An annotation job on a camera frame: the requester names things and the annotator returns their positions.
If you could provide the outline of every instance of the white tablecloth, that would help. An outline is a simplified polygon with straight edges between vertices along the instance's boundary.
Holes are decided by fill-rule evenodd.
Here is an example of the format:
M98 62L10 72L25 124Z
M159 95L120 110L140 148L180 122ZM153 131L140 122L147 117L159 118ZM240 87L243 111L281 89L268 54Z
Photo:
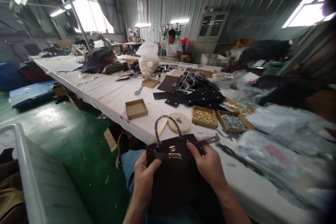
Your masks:
M121 56L123 59L139 59L134 56ZM59 61L51 61L48 59L35 59L35 62L45 71L63 64L73 64L74 59L64 59ZM184 68L193 67L192 64L178 64ZM219 70L220 67L203 66L204 70ZM91 74L88 78L79 78L80 72L49 72L48 75L58 82L75 92L78 97L85 102L91 104L107 115L111 120L120 124L125 130L131 132L135 137L146 144L153 143L154 122L156 118L163 114L171 114L180 112L191 118L192 108L180 104L177 108L171 107L164 103L164 100L155 100L154 92L161 92L154 89L144 87L142 92L136 96L134 92L141 86L142 79L130 78L128 80L117 81L119 73L112 75ZM221 90L221 93L232 98L235 91L232 89ZM125 102L144 99L148 108L148 115L127 120ZM191 125L190 132L195 136L214 136L216 131L202 126ZM161 140L176 136L168 126L166 126L160 136ZM229 146L234 147L236 142L231 142L228 138L220 136L220 141ZM313 212L298 208L291 205L277 192L277 188L273 186L267 179L259 176L252 170L244 167L239 161L226 155L220 149L213 147L219 152L221 157L224 173L230 186L232 187L237 199L243 206L247 214L263 223L311 223L314 221Z

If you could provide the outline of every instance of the worker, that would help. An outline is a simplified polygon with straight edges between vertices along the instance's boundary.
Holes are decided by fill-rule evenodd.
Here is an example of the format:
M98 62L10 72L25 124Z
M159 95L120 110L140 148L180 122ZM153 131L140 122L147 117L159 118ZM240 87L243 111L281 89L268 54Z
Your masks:
M180 51L182 53L182 42L178 38L175 38L175 30L171 29L168 31L168 38L161 42L161 47L166 49L167 56L175 57L176 52Z
M63 52L63 49L59 47L57 44L52 44L50 41L46 41L46 49L44 51L47 51L52 54L61 54Z
M104 41L104 46L112 48L111 42L107 38L104 38L104 34L102 33L97 34L97 38L98 40Z
M207 145L203 147L205 156L202 156L192 143L187 143L187 147L195 158L200 174L215 192L226 223L251 224L249 217L238 203L226 181L218 152ZM145 213L152 198L153 175L160 167L161 160L155 159L147 167L146 151L128 150L126 134L120 135L118 150L119 154L115 165L117 169L124 170L127 187L131 194L131 202L123 224L144 223ZM178 215L171 213L164 217L153 216L150 212L147 212L146 223L203 223L197 213L190 210L191 208L186 208L186 211L182 211L179 208Z

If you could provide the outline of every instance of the handbag handle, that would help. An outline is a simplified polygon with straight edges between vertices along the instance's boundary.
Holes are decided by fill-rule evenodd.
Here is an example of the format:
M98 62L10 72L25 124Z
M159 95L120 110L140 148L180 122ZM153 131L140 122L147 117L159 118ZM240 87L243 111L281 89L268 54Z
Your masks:
M183 140L182 131L180 130L180 127L179 127L179 125L177 124L177 122L176 122L171 116L169 116L169 115L162 115L162 116L160 116L159 118L156 119L156 121L155 121L155 126L154 126L155 137L156 137L156 148L157 148L157 149L159 149L159 148L162 146L162 143L161 143L161 141L160 141L160 139L159 139L158 129L157 129L157 128L158 128L158 121L159 121L161 118L164 118L164 117L170 119L170 120L175 124L176 129L177 129L177 132L178 132L178 135L179 135L178 138L179 138L180 140Z

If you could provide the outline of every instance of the concrete floor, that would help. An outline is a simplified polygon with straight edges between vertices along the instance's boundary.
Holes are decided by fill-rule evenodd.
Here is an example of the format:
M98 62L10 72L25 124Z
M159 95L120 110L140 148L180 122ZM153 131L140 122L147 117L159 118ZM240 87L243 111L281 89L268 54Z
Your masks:
M104 138L109 120L97 119L100 114L89 104L79 110L54 100L12 110L8 94L0 92L0 127L20 123L30 140L64 164L93 223L118 224L130 194L124 173L115 168L118 151L111 153Z

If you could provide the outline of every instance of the bright window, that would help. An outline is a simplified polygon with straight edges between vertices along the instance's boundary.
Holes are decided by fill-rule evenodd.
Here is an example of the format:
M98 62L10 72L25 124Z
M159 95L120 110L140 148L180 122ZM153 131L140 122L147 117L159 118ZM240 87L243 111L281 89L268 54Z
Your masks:
M113 33L113 27L104 16L97 0L76 0L73 5L84 31L106 32L107 30L108 33ZM67 5L65 9L71 9L71 6ZM55 14L58 15L62 12L64 11L59 10L59 13L54 12L51 16L56 16Z
M294 26L312 26L320 21L332 19L336 13L329 16L323 15L325 0L302 0L282 28Z

